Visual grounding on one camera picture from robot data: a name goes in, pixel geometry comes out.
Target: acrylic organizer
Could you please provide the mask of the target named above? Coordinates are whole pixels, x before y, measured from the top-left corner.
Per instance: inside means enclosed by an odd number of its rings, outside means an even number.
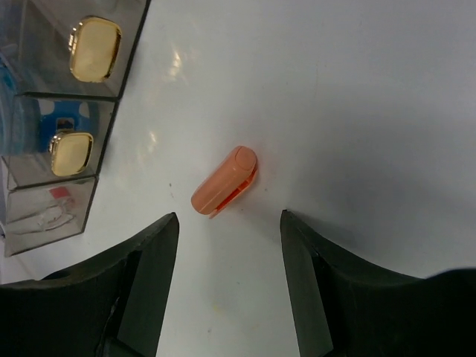
[[[149,0],[0,0],[0,233],[84,231]]]

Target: orange hair clip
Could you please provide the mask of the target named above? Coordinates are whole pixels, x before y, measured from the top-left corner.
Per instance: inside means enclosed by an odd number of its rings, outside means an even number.
[[[258,170],[258,159],[248,147],[235,147],[216,170],[196,189],[192,206],[214,218],[250,187]]]

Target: white table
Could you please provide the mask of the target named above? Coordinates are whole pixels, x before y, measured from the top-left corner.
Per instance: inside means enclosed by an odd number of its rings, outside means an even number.
[[[463,0],[152,0],[86,232],[8,260],[7,279],[175,211],[158,356],[297,357],[282,209],[406,274],[474,266],[475,15]],[[260,178],[208,220],[190,197],[239,144]]]

